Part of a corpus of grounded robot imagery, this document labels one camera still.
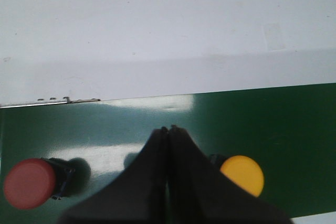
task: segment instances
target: red button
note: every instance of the red button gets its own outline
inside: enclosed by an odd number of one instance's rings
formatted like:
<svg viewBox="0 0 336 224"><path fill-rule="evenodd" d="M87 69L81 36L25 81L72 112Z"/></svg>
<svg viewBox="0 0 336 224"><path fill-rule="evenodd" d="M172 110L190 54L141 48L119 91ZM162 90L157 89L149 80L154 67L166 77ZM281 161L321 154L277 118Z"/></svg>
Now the red button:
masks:
<svg viewBox="0 0 336 224"><path fill-rule="evenodd" d="M55 189L56 175L51 165L39 158L30 158L16 164L4 181L8 202L18 209L42 205Z"/></svg>

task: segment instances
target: yellow button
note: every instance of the yellow button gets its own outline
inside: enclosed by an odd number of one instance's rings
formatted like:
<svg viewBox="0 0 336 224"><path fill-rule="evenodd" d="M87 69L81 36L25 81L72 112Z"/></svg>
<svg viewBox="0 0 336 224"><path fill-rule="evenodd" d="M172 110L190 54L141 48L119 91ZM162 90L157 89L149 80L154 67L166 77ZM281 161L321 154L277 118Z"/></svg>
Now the yellow button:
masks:
<svg viewBox="0 0 336 224"><path fill-rule="evenodd" d="M246 156L228 158L220 171L236 185L258 197L264 187L264 174L253 159Z"/></svg>

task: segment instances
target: green panel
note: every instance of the green panel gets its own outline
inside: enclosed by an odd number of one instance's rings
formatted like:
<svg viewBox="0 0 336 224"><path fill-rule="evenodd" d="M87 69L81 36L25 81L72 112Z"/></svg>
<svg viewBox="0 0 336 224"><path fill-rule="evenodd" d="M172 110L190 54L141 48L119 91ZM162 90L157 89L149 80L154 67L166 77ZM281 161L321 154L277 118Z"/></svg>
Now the green panel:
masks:
<svg viewBox="0 0 336 224"><path fill-rule="evenodd" d="M171 124L207 155L255 159L265 173L260 197L291 217L336 210L335 83L2 109L0 118L1 183L25 158L77 158L81 167L61 201L17 210L2 194L0 223L54 223L116 178L154 128Z"/></svg>

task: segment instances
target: white surface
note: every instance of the white surface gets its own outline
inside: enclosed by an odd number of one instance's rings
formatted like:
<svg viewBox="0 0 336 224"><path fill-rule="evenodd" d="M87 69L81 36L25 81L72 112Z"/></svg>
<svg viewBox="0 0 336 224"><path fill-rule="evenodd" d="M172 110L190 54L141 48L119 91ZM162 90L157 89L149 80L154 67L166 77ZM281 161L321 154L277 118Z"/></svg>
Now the white surface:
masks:
<svg viewBox="0 0 336 224"><path fill-rule="evenodd" d="M335 224L336 212L329 212L320 215L303 216L292 219L295 224Z"/></svg>
<svg viewBox="0 0 336 224"><path fill-rule="evenodd" d="M336 82L336 0L0 0L0 103Z"/></svg>

